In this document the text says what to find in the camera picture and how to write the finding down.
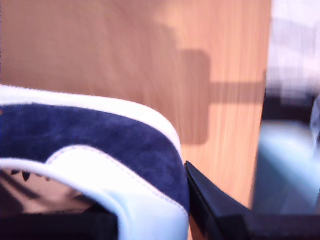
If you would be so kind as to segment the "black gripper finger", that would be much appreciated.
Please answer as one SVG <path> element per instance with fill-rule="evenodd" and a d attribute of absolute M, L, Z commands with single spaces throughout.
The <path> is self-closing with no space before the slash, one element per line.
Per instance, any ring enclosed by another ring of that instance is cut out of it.
<path fill-rule="evenodd" d="M 190 162 L 185 163 L 190 213 L 207 240 L 250 240 L 249 209 L 220 190 Z"/>

